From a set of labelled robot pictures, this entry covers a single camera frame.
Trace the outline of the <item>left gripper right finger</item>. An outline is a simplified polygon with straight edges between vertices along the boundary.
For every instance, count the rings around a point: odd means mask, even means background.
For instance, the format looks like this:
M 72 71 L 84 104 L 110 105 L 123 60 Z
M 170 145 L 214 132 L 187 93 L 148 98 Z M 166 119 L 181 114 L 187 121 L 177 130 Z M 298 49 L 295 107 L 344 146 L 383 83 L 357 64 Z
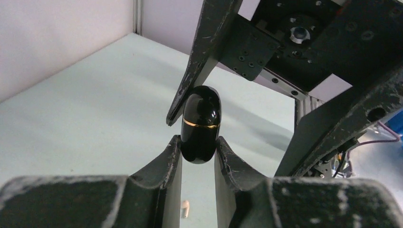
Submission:
M 220 228 L 400 228 L 391 193 L 366 179 L 269 178 L 216 142 L 214 172 Z

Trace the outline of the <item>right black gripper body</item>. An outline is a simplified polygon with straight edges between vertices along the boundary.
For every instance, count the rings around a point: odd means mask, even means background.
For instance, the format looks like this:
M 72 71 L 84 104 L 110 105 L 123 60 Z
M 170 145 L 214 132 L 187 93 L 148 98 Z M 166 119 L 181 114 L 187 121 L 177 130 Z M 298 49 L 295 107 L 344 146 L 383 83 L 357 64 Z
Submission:
M 403 57 L 398 0 L 262 0 L 237 16 L 219 62 L 253 81 L 263 71 L 309 92 L 330 75 L 351 85 Z

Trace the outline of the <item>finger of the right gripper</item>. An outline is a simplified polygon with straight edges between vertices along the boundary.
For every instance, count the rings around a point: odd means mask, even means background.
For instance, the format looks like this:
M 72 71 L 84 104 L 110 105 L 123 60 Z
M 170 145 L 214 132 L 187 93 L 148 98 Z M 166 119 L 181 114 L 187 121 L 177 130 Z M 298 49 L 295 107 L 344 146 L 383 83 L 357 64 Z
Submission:
M 373 122 L 402 108 L 402 66 L 373 76 L 375 81 L 351 87 L 301 118 L 275 176 L 303 176 Z
M 168 126 L 182 115 L 191 90 L 202 85 L 216 67 L 241 4 L 241 0 L 203 1 L 188 64 L 166 116 Z

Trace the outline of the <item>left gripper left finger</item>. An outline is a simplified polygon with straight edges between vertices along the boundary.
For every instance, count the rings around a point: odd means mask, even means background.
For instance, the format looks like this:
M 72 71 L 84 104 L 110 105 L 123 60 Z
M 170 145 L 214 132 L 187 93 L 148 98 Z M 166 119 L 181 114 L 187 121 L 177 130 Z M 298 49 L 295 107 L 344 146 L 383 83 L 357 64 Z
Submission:
M 175 135 L 130 176 L 21 176 L 0 190 L 3 228 L 177 228 L 182 155 Z

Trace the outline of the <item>black earbud charging case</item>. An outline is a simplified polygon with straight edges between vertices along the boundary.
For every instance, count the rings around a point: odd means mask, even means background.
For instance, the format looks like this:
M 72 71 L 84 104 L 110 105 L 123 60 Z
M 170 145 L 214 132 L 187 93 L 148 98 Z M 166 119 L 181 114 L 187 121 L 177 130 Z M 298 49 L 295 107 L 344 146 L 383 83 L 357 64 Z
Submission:
M 187 98 L 182 114 L 181 153 L 194 164 L 211 160 L 221 126 L 221 99 L 206 85 L 195 87 Z

